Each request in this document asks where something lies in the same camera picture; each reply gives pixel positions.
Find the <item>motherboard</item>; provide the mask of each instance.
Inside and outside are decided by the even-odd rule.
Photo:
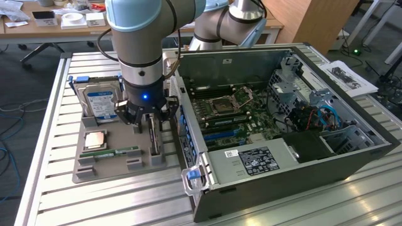
[[[280,134],[265,109],[265,93],[247,86],[190,89],[189,97],[208,151],[272,139]]]

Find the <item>gray carpet floor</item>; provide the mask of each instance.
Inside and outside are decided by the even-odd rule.
[[[359,13],[355,17],[349,18],[344,27],[347,32],[352,31],[360,18],[361,13]],[[361,36],[365,34],[368,27],[369,26],[365,26],[365,28],[361,30],[353,43],[349,43],[349,49],[361,49],[359,46],[359,41]],[[369,45],[371,53],[361,50],[361,55],[359,56],[359,59],[363,62],[364,60],[369,61],[379,73],[385,72],[389,66],[385,65],[383,61],[387,58],[388,54],[392,52],[393,48],[398,46],[400,41],[400,31],[384,26]],[[28,45],[28,50],[34,49],[37,46],[37,44]],[[102,42],[102,46],[105,50],[112,49],[110,43],[108,41]],[[64,43],[60,44],[60,47],[65,50],[65,52],[96,51],[94,48],[86,46],[85,42],[78,42],[74,44]],[[173,47],[170,40],[164,41],[164,47]],[[60,53],[53,48],[48,48],[29,61],[29,63],[33,66],[33,69],[30,71],[25,71],[24,69],[21,69],[20,59],[25,56],[26,53],[28,51],[21,51],[17,48],[17,45],[9,45],[8,50],[0,54],[0,105],[8,103],[25,103],[34,99],[42,99],[49,96]],[[348,66],[353,66],[359,63],[355,59],[341,55],[339,51],[331,51],[327,53],[325,56],[331,61],[344,61]],[[373,83],[377,79],[377,75],[372,71],[367,72],[364,68],[365,64],[353,67],[352,70],[357,74],[360,74],[360,76],[364,77],[369,82]],[[400,72],[402,66],[398,68],[395,75],[400,75]],[[45,102],[41,102],[26,107],[26,110],[37,109],[44,106]],[[21,112],[12,112],[5,114],[12,116],[20,116]],[[42,123],[42,116],[44,111],[25,113],[22,129],[12,138],[4,141],[16,159],[18,173],[21,176],[21,186],[17,189],[16,193],[12,195],[12,199],[0,203],[1,226],[13,225],[16,212],[20,204],[18,196],[21,196],[24,183],[29,171],[36,140]],[[0,117],[0,132],[4,131],[4,129],[6,129],[6,127],[16,120],[17,119]],[[5,163],[5,160],[0,161],[0,170],[2,170],[2,168],[5,167]],[[0,176],[0,197],[9,195],[14,190],[14,186],[16,174],[10,166],[5,171],[4,175]]]

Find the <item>instruction manual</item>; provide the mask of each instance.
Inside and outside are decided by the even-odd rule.
[[[359,97],[377,91],[377,88],[367,80],[364,80],[341,61],[333,61],[331,63],[317,65],[317,67],[349,95],[349,97]],[[311,71],[305,67],[301,69],[304,71],[303,77],[308,80],[313,88],[324,88],[321,81],[311,74]]]

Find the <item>aluminum extrusion table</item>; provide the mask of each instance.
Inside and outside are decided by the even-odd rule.
[[[292,44],[316,63],[324,57]],[[268,226],[402,223],[402,146],[344,181],[319,187],[203,223],[192,222],[172,136],[162,134],[168,168],[140,176],[72,182],[81,107],[65,83],[72,76],[109,76],[118,64],[100,53],[60,60],[14,225]],[[369,97],[355,99],[402,140],[402,123]]]

